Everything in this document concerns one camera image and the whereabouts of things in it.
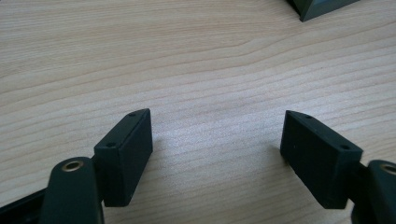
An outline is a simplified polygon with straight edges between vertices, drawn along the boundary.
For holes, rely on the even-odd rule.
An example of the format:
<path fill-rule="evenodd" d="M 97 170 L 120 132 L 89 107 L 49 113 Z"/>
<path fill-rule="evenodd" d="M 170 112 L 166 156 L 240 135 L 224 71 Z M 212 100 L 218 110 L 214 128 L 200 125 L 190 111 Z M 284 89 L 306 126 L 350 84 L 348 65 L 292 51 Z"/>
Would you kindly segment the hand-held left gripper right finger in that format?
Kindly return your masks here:
<path fill-rule="evenodd" d="M 346 207 L 347 180 L 360 165 L 361 148 L 314 117 L 288 110 L 280 154 L 320 205 Z"/>

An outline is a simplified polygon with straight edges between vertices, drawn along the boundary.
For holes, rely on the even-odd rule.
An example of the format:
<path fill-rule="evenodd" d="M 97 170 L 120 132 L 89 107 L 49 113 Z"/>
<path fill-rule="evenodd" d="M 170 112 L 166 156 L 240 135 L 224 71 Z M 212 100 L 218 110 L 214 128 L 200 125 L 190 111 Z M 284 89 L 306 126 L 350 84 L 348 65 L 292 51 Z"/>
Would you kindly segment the dark grey box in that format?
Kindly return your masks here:
<path fill-rule="evenodd" d="M 286 0 L 297 12 L 301 22 L 309 21 L 359 0 Z"/>

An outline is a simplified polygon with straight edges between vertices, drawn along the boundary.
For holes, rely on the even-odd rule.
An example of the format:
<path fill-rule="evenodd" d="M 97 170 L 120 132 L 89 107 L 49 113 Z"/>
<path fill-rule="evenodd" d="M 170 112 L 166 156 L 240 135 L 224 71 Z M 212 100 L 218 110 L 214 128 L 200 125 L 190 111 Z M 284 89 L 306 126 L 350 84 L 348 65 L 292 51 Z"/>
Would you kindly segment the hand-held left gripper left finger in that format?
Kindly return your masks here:
<path fill-rule="evenodd" d="M 127 206 L 153 151 L 150 110 L 127 114 L 94 147 L 106 207 Z"/>

